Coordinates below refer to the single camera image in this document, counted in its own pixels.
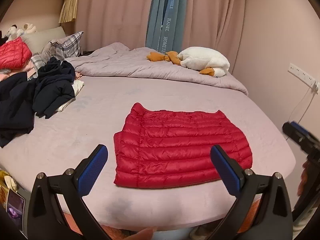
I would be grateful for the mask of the person's hand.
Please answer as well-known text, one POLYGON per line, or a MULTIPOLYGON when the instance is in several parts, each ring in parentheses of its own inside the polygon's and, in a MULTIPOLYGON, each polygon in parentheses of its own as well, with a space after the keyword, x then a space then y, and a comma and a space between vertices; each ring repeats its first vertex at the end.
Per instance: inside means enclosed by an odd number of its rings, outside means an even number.
POLYGON ((157 231, 156 227, 145 228, 134 235, 124 238, 124 240, 152 240, 153 234, 157 231))

